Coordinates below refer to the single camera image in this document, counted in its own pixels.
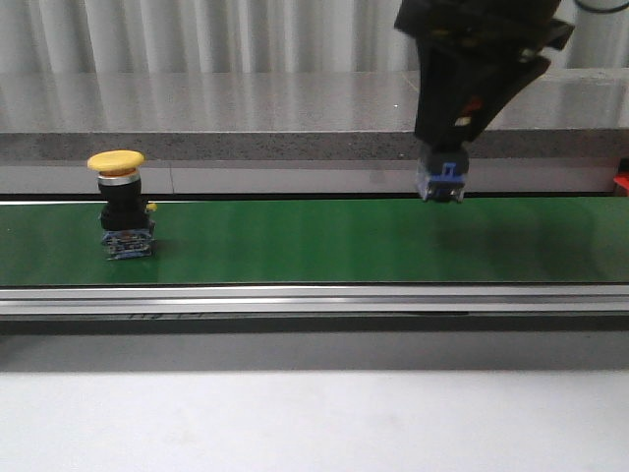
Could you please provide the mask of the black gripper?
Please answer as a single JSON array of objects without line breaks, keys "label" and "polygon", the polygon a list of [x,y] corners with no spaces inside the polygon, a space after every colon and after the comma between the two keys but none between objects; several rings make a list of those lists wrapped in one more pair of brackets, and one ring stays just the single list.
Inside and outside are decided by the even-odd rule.
[{"label": "black gripper", "polygon": [[[574,26],[557,1],[404,1],[395,27],[416,40],[420,91],[415,136],[430,148],[474,141],[562,50]],[[515,61],[482,78],[485,58]]]}]

